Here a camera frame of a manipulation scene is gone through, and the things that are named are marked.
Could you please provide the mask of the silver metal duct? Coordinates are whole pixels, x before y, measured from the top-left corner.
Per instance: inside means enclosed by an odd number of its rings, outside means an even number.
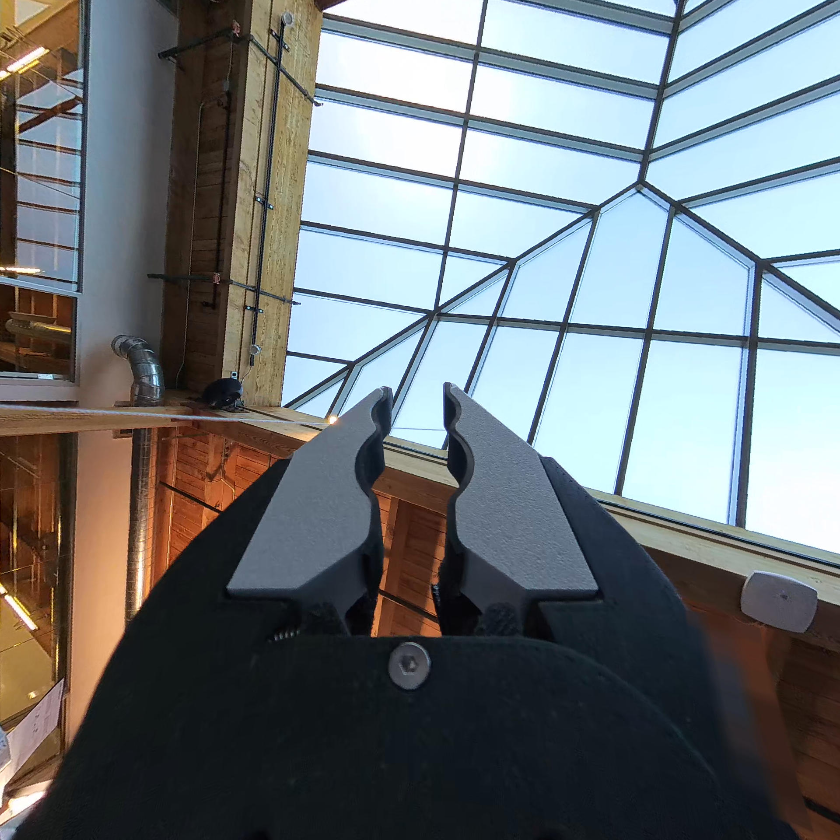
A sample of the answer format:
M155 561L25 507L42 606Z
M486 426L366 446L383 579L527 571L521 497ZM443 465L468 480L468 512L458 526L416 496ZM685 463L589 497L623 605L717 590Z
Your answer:
M131 368L132 406L162 406L165 380L161 364L151 346L142 338L119 335L112 350ZM129 499L129 535L125 622L141 609L151 589L154 561L154 510L158 478L157 448L152 428L132 432Z

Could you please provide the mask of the black dome fixture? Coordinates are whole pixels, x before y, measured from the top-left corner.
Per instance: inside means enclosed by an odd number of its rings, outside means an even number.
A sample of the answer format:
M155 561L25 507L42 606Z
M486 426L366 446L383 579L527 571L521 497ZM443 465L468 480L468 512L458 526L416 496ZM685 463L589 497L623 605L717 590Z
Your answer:
M234 377L226 377L209 383L198 401L212 410L240 412L245 410L243 394L243 383Z

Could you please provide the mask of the white paper sheet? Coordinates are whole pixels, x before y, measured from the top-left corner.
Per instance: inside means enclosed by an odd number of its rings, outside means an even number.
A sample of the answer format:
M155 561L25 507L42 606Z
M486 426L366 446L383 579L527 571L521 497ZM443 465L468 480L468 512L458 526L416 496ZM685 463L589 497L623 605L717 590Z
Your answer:
M57 682L12 731L1 729L2 788L58 726L64 685L64 679Z

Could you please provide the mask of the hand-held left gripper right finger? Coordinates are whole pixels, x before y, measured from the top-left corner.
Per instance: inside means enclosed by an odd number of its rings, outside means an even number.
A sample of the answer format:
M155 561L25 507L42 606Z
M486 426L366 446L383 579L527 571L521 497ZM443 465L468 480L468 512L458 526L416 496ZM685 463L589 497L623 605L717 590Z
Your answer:
M495 604L524 622L531 605L590 600L598 585L538 452L452 383L444 384L450 474L442 622Z

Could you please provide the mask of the white wall-mounted device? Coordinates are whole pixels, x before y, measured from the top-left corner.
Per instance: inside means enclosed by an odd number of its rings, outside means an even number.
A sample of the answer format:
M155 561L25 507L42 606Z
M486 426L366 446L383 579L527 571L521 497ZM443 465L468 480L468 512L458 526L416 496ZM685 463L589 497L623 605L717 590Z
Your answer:
M756 570L745 580L741 612L761 624L792 634L804 634L818 606L817 590L790 576Z

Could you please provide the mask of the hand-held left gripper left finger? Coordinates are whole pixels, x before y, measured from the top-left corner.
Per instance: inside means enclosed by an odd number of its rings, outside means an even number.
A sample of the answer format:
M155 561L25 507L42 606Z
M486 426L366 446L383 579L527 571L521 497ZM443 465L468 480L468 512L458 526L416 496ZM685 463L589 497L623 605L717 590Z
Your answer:
M330 604L370 632L384 544L373 485L385 467L392 390L375 388L290 458L230 582L235 597Z

